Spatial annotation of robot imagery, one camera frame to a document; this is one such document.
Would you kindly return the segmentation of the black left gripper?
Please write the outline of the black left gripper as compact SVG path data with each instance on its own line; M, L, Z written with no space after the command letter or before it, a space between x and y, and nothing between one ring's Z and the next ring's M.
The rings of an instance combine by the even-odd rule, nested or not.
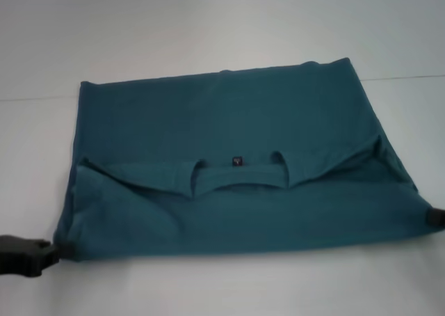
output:
M56 249L61 260L75 259L75 245L72 242L53 245L44 239L2 235L1 275L41 276L45 269L56 264Z

